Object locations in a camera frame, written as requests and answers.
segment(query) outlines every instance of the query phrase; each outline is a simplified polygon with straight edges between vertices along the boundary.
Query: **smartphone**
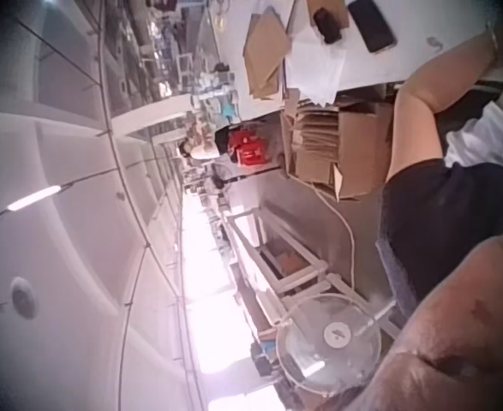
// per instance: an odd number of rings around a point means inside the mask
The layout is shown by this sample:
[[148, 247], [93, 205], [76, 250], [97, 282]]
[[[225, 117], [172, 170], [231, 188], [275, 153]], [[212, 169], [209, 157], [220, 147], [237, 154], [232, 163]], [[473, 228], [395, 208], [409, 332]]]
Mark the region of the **smartphone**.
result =
[[370, 53], [378, 53], [396, 45], [396, 38], [373, 0], [356, 0], [348, 11]]

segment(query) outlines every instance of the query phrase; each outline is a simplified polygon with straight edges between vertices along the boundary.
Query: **stack of cardboard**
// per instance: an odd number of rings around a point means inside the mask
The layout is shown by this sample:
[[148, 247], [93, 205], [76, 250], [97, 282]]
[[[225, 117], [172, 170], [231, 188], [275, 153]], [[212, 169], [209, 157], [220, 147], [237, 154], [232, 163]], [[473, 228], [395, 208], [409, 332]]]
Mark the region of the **stack of cardboard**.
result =
[[280, 66], [290, 48], [284, 25], [272, 7], [262, 15], [251, 15], [243, 47], [250, 95], [267, 98], [278, 92]]
[[385, 181], [391, 104], [349, 100], [326, 109], [301, 106], [281, 117], [289, 176], [336, 200], [367, 194]]

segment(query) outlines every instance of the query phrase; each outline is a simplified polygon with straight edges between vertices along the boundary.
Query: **cable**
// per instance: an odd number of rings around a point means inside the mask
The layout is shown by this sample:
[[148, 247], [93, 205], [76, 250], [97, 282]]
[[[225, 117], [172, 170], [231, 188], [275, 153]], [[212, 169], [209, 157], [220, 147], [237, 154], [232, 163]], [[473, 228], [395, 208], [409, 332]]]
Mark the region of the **cable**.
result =
[[356, 240], [354, 239], [354, 232], [346, 221], [346, 218], [344, 218], [343, 215], [335, 207], [333, 207], [329, 203], [329, 201], [327, 201], [327, 199], [318, 191], [318, 189], [312, 184], [307, 185], [314, 190], [318, 198], [327, 206], [327, 208], [329, 208], [329, 210], [333, 211], [335, 215], [337, 215], [337, 217], [340, 219], [340, 221], [343, 222], [348, 231], [348, 236], [350, 237], [350, 287], [352, 288], [353, 292], [356, 292], [356, 274], [354, 272], [354, 269], [356, 267]]

